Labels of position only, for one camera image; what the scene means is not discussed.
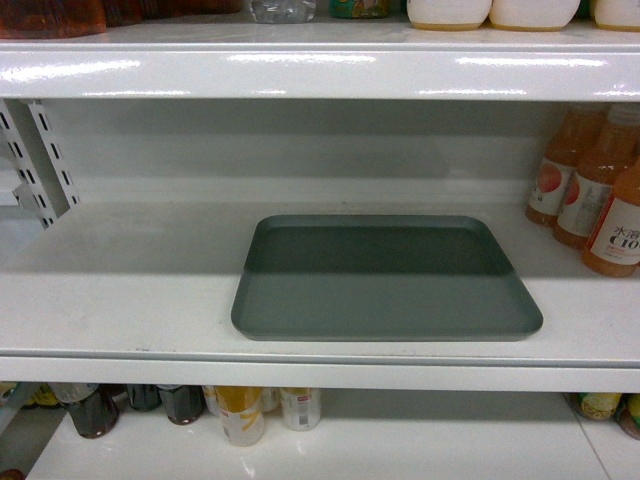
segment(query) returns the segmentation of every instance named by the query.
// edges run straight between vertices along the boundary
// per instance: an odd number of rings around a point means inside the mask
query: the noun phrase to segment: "orange juice bottle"
[[[262,388],[217,386],[216,396],[224,434],[234,445],[253,445],[265,430]]]
[[[538,169],[525,212],[529,220],[545,226],[556,223],[578,158],[595,144],[604,120],[602,104],[569,105],[562,126],[547,145]]]
[[[609,198],[613,182],[633,165],[640,134],[640,104],[615,104],[595,146],[578,161],[553,236],[582,249]]]
[[[582,261],[609,277],[635,272],[640,262],[640,162],[618,175]]]

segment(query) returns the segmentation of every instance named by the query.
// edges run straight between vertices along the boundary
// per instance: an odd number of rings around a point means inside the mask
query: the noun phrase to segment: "bottle cap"
[[[607,121],[616,125],[640,126],[639,103],[616,103],[609,110]]]

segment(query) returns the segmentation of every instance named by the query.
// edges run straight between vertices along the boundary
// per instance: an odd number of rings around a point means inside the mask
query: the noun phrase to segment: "juice bottle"
[[[160,406],[160,391],[155,385],[127,384],[129,405],[139,412],[149,412]]]
[[[582,249],[595,227],[616,177],[633,164],[640,134],[640,105],[615,104],[596,144],[578,161],[553,235]]]
[[[264,413],[273,412],[280,406],[280,389],[273,387],[263,388],[260,401],[262,402],[262,411]]]
[[[64,36],[80,37],[107,31],[107,18],[100,0],[60,0],[66,19]]]
[[[8,38],[61,38],[65,20],[55,0],[0,0]]]
[[[596,143],[604,121],[602,104],[569,105],[562,126],[549,141],[538,169],[525,212],[529,220],[545,226],[556,223],[578,158]]]
[[[102,0],[107,27],[124,27],[142,21],[142,5],[139,0]]]
[[[282,418],[291,430],[311,430],[320,421],[320,389],[281,388]]]
[[[97,383],[50,383],[64,409],[69,412],[78,434],[98,438],[110,432],[118,420],[118,409]]]
[[[158,385],[164,411],[171,423],[188,425],[204,410],[202,389],[194,385]]]
[[[582,261],[609,277],[628,277],[640,262],[640,163],[622,172],[602,210]]]
[[[618,412],[617,421],[627,435],[640,440],[640,394],[634,393],[627,397]]]
[[[616,412],[621,393],[580,393],[580,413],[590,420],[608,420]]]
[[[265,430],[260,387],[216,386],[224,434],[234,445],[248,447]]]

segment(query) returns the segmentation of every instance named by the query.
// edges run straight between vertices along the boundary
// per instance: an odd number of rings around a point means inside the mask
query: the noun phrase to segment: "shelf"
[[[183,17],[0,44],[0,98],[367,98],[633,101],[633,33],[427,32],[396,14],[302,25]]]
[[[324,391],[322,406],[308,432],[267,415],[246,448],[210,414],[178,427],[161,411],[125,411],[97,440],[67,416],[29,478],[608,478],[560,395]]]
[[[83,203],[0,276],[10,299],[0,304],[0,369],[23,381],[640,391],[640,278],[591,272],[523,209]],[[517,342],[248,340],[231,324],[231,305],[256,223],[278,213],[476,217],[505,250],[544,325]]]

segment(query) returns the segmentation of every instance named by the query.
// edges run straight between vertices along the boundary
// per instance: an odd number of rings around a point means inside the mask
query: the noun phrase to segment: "upper shelf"
[[[0,43],[0,98],[636,101],[640,36],[427,32],[406,16],[257,25],[183,17],[60,41]]]

